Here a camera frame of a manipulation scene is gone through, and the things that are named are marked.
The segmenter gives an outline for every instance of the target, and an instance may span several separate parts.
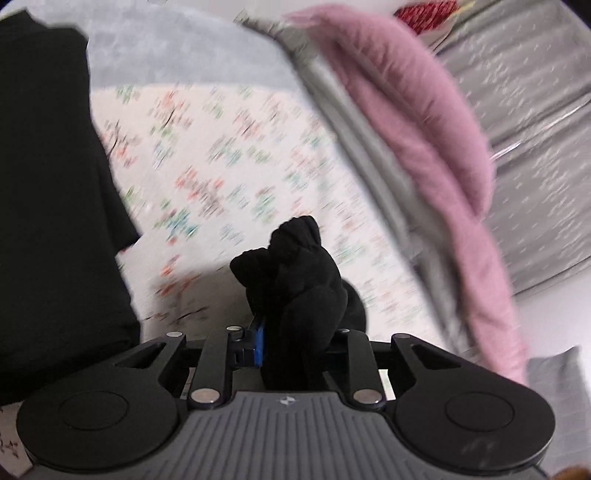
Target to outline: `circular pad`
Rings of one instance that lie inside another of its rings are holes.
[[[84,392],[61,404],[60,417],[73,429],[104,430],[119,423],[127,409],[127,401],[115,393]]]
[[[146,457],[166,442],[177,423],[174,398],[150,369],[102,364],[29,397],[17,430],[37,463],[90,472]]]
[[[501,397],[471,392],[447,402],[447,417],[456,425],[473,432],[494,432],[513,420],[513,407]]]

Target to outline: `metal screw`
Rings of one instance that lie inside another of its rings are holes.
[[[244,329],[238,325],[226,327],[226,331],[230,333],[230,340],[232,342],[240,340],[244,336]]]
[[[191,399],[197,403],[214,403],[220,398],[220,392],[213,388],[198,388],[191,392]]]
[[[382,400],[382,394],[371,388],[363,388],[353,394],[353,400],[363,405],[374,405]]]

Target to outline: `floral bedsheet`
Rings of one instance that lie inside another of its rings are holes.
[[[368,312],[368,335],[443,345],[418,280],[332,133],[296,95],[242,85],[126,85],[91,94],[113,176],[142,233],[118,256],[144,339],[199,338],[251,319],[229,270],[293,216],[313,215],[323,246]],[[28,461],[18,406],[0,409],[0,464]]]

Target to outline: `pink towel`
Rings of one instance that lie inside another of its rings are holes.
[[[527,348],[502,256],[482,223],[494,166],[451,75],[395,18],[343,5],[289,15],[306,27],[375,131],[450,229],[465,317],[493,371],[525,384]]]

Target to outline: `bed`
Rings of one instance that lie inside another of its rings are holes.
[[[446,261],[430,248],[440,219],[402,171],[376,187],[375,170],[353,152],[366,162],[388,152],[338,137],[336,120],[279,44],[192,9],[139,0],[14,0],[2,14],[25,7],[89,37],[95,126],[142,233],[118,261],[144,339],[170,330],[202,338],[216,325],[248,323],[230,260],[266,245],[290,217],[313,215],[323,245],[360,293],[372,339],[404,331],[478,357]],[[422,219],[420,234],[409,227],[409,209]],[[556,372],[544,395],[560,396],[557,385],[579,372],[576,354],[531,364],[532,386],[543,390],[541,379]],[[584,389],[580,395],[584,401]],[[0,410],[0,463],[21,474],[27,462],[17,411]],[[587,448],[588,430],[576,440],[569,446]],[[559,447],[549,470],[574,458]]]

